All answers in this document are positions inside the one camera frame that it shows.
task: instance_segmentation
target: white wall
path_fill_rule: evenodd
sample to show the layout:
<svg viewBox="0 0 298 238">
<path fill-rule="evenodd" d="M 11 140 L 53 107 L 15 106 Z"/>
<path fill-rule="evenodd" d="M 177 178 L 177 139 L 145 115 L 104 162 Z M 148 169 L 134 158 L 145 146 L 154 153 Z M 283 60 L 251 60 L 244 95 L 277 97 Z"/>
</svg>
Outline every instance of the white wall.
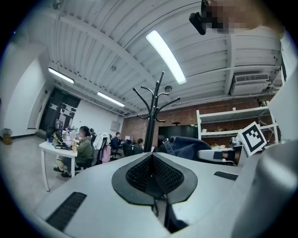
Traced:
<svg viewBox="0 0 298 238">
<path fill-rule="evenodd" d="M 47 56 L 41 45 L 8 45 L 0 69 L 0 130 L 11 129 L 12 136 L 35 133 L 27 129 L 31 111 L 40 91 L 51 91 L 46 84 Z"/>
<path fill-rule="evenodd" d="M 4 125 L 13 131 L 13 136 L 35 133 L 35 129 L 27 127 L 37 96 L 46 88 L 45 83 L 46 79 L 36 59 L 22 75 L 6 111 Z"/>
<path fill-rule="evenodd" d="M 88 126 L 89 128 L 93 128 L 96 134 L 107 132 L 112 136 L 115 136 L 116 132 L 112 132 L 110 130 L 112 121 L 118 121 L 120 123 L 119 131 L 121 132 L 123 117 L 111 113 L 108 110 L 85 100 L 81 100 L 74 114 L 71 126 L 77 128 L 80 128 L 81 126 Z"/>
</svg>

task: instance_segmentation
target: coat rack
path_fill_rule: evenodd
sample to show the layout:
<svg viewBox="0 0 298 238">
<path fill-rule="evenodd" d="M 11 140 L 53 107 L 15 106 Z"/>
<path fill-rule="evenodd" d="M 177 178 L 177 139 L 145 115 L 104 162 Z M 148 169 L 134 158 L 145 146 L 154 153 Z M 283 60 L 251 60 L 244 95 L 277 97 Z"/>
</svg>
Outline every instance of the coat rack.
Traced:
<svg viewBox="0 0 298 238">
<path fill-rule="evenodd" d="M 136 90 L 136 88 L 134 87 L 134 91 L 135 93 L 140 97 L 140 99 L 145 103 L 147 109 L 148 109 L 148 116 L 147 117 L 141 117 L 139 115 L 137 115 L 137 117 L 141 118 L 141 119 L 148 119 L 148 126 L 147 126 L 147 132 L 146 132 L 146 137 L 145 137 L 145 145 L 144 145 L 144 152 L 150 152 L 151 151 L 151 147 L 152 147 L 152 140 L 153 140 L 153 134 L 154 134 L 154 126 L 155 126 L 155 121 L 158 122 L 165 122 L 165 120 L 158 120 L 156 117 L 158 115 L 158 113 L 165 107 L 168 106 L 170 104 L 172 104 L 173 102 L 176 102 L 178 100 L 180 100 L 180 97 L 177 97 L 175 100 L 161 106 L 160 108 L 157 106 L 158 103 L 158 99 L 159 96 L 161 95 L 169 95 L 168 93 L 160 93 L 158 94 L 158 90 L 159 90 L 159 86 L 162 82 L 163 79 L 163 75 L 164 75 L 164 71 L 162 72 L 162 75 L 160 77 L 160 79 L 156 82 L 156 87 L 155 87 L 155 91 L 152 92 L 152 90 L 150 90 L 149 88 L 143 87 L 141 86 L 141 88 L 144 88 L 148 91 L 151 92 L 152 95 L 152 99 L 151 99 L 151 105 L 149 108 L 148 103 L 144 100 L 144 98 L 140 95 L 140 93 Z"/>
</svg>

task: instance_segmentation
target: floor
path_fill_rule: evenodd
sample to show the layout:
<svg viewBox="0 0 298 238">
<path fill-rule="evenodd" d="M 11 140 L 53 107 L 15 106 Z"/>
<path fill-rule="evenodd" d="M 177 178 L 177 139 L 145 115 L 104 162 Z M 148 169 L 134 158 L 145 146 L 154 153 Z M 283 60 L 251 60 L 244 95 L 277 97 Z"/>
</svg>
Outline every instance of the floor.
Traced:
<svg viewBox="0 0 298 238">
<path fill-rule="evenodd" d="M 63 178 L 53 170 L 56 156 L 46 152 L 47 180 L 50 192 L 47 192 L 42 180 L 41 150 L 39 144 L 44 140 L 36 136 L 14 139 L 12 145 L 0 141 L 0 168 L 6 185 L 18 204 L 30 210 L 48 194 L 64 184 L 69 178 Z M 164 223 L 165 201 L 157 201 L 158 219 Z"/>
</svg>

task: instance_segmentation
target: ceiling light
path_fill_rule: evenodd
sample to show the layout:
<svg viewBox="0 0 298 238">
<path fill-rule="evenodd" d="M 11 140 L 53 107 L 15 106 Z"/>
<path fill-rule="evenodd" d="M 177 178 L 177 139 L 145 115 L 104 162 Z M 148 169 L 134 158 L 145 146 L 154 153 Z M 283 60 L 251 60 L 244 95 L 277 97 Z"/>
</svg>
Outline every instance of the ceiling light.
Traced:
<svg viewBox="0 0 298 238">
<path fill-rule="evenodd" d="M 155 30 L 150 32 L 148 35 L 146 35 L 146 39 L 156 49 L 164 62 L 167 64 L 178 84 L 186 83 L 186 78 L 176 58 L 158 32 Z"/>
<path fill-rule="evenodd" d="M 113 102 L 113 103 L 115 103 L 115 104 L 117 104 L 117 105 L 119 105 L 119 106 L 122 106 L 122 107 L 125 106 L 124 104 L 122 104 L 122 103 L 120 103 L 120 102 L 117 102 L 116 100 L 114 100 L 114 99 L 112 99 L 112 98 L 110 98 L 110 97 L 108 97 L 108 96 L 106 96 L 106 95 L 104 95 L 104 94 L 102 94 L 102 93 L 100 93 L 100 92 L 98 92 L 97 95 L 98 95 L 98 96 L 101 96 L 101 97 L 103 97 L 104 99 L 107 99 L 107 100 L 109 100 L 109 101 L 111 101 L 111 102 Z"/>
<path fill-rule="evenodd" d="M 74 84 L 74 81 L 71 78 L 69 78 L 69 77 L 67 77 L 67 76 L 59 73 L 58 71 L 56 71 L 56 70 L 54 70 L 52 68 L 49 68 L 48 70 L 49 70 L 50 73 L 52 73 L 52 74 L 54 74 L 54 75 L 56 75 L 56 76 L 58 76 L 58 77 L 60 77 L 60 78 L 62 78 L 64 80 L 66 80 L 67 82 L 69 82 L 71 84 Z"/>
</svg>

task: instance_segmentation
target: ceiling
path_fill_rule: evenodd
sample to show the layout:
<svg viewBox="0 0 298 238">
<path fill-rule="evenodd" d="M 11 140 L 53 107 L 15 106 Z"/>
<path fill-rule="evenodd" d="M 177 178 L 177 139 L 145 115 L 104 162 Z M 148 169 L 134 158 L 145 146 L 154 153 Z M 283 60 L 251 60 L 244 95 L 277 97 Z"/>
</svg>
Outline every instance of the ceiling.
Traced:
<svg viewBox="0 0 298 238">
<path fill-rule="evenodd" d="M 225 35 L 207 30 L 201 36 L 189 15 L 201 8 L 195 0 L 64 0 L 45 1 L 24 24 L 26 37 L 48 47 L 49 66 L 72 78 L 56 78 L 58 87 L 123 116 L 146 111 L 133 92 L 136 87 L 149 101 L 145 86 L 155 88 L 162 71 L 160 92 L 171 85 L 174 107 L 227 97 L 235 73 L 267 73 L 276 86 L 281 65 L 280 41 L 268 28 Z M 145 39 L 157 30 L 176 57 L 187 79 L 179 85 L 168 67 Z M 118 100 L 118 107 L 97 96 Z"/>
</svg>

